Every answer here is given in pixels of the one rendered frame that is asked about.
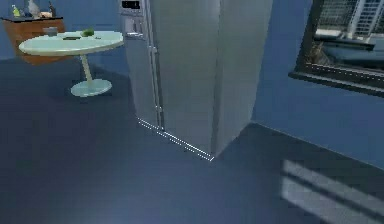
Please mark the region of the silver grey fridge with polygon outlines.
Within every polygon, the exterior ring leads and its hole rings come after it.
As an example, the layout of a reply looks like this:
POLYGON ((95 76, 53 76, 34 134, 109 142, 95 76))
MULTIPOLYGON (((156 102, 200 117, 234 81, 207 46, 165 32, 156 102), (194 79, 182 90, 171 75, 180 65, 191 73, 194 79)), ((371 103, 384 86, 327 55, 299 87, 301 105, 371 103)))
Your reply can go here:
POLYGON ((274 0, 117 0, 138 122, 208 161, 250 123, 274 0))

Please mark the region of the round pale green table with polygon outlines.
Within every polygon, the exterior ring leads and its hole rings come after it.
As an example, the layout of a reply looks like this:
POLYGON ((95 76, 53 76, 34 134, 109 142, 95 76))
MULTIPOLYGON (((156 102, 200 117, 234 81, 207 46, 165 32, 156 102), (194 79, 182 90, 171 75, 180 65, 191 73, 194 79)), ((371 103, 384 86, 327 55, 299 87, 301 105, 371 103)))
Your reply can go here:
POLYGON ((77 97, 91 97, 108 92, 112 83, 104 79, 93 79, 88 54, 103 52, 124 44, 123 34, 116 31, 95 31, 93 36, 82 37, 80 31, 58 33, 56 36, 38 36, 23 41, 19 50, 34 56, 79 56, 85 81, 71 87, 70 92, 77 97), (63 40, 64 37, 81 37, 79 40, 63 40))

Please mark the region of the dark framed window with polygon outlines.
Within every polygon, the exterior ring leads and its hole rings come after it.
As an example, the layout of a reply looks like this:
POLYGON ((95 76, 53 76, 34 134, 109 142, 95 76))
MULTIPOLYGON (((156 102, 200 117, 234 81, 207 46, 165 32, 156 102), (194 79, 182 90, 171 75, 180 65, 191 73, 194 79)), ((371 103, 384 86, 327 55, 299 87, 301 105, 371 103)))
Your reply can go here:
POLYGON ((312 0, 289 76, 384 98, 384 0, 312 0))

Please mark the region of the brown wooden cabinet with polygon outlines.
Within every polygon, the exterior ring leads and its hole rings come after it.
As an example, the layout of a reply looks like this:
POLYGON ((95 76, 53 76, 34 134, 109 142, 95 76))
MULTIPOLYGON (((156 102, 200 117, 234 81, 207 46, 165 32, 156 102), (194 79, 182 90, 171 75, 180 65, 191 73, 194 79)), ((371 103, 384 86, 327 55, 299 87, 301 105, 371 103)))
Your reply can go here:
POLYGON ((62 17, 56 18, 5 18, 0 17, 15 54, 25 62, 32 65, 43 65, 69 59, 69 56, 34 56, 21 52, 19 45, 28 39, 43 36, 44 28, 56 27, 60 33, 65 31, 62 17))

